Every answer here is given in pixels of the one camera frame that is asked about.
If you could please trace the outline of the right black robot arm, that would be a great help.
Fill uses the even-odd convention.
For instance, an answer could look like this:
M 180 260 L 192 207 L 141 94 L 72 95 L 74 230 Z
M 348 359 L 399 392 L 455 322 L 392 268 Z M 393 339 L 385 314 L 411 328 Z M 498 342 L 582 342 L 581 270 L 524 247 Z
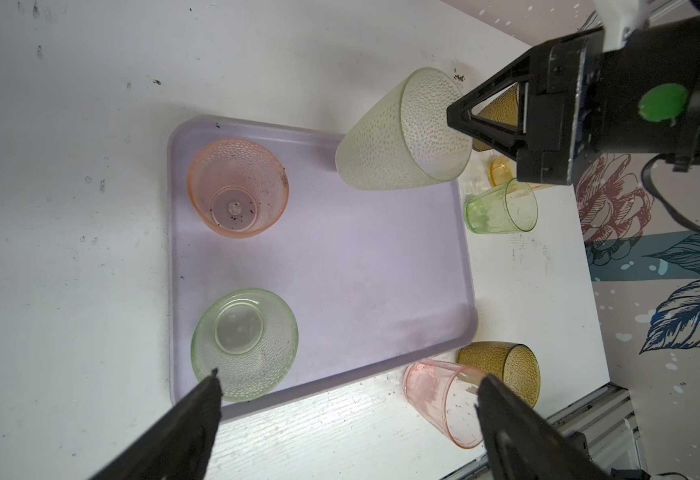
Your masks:
M 452 103 L 451 128 L 570 185 L 605 153 L 700 164 L 700 9 L 648 26 L 641 1 L 598 2 L 599 27 L 534 46 Z

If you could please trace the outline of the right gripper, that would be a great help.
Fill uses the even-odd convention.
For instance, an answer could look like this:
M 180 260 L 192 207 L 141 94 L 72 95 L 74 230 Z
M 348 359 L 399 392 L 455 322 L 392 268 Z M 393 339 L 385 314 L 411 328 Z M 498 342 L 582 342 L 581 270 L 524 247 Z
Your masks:
M 452 103 L 448 126 L 517 159 L 523 182 L 576 183 L 594 158 L 583 124 L 603 37 L 598 27 L 532 47 Z M 508 92 L 498 113 L 474 112 Z

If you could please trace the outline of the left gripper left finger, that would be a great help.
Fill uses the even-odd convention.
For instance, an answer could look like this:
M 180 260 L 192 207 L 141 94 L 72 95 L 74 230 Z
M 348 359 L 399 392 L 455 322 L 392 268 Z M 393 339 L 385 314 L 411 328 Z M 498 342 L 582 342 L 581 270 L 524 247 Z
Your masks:
M 96 479 L 202 479 L 222 419 L 222 388 L 212 370 Z

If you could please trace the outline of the pink textured cup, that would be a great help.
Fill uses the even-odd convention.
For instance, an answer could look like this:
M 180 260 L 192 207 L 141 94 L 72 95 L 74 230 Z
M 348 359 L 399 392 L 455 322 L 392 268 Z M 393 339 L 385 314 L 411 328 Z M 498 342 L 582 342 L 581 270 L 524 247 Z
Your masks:
M 214 141 L 192 161 L 187 190 L 203 222 L 234 239 L 258 235 L 283 215 L 289 199 L 284 166 L 264 146 L 242 138 Z

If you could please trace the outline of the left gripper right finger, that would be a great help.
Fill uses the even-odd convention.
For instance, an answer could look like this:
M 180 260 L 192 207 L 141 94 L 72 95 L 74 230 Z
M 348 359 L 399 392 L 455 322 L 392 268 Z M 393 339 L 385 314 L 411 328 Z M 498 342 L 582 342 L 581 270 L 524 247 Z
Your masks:
M 476 412 L 495 479 L 609 477 L 496 377 L 482 379 L 477 398 Z

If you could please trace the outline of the pale green textured cup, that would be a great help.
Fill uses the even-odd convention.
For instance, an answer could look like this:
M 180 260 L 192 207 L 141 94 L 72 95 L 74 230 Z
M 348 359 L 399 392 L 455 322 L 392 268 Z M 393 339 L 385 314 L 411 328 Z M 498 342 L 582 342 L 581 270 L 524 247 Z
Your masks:
M 455 180 L 472 152 L 472 138 L 447 124 L 447 108 L 460 98 L 446 73 L 432 67 L 414 71 L 342 139 L 335 155 L 341 179 L 364 191 Z

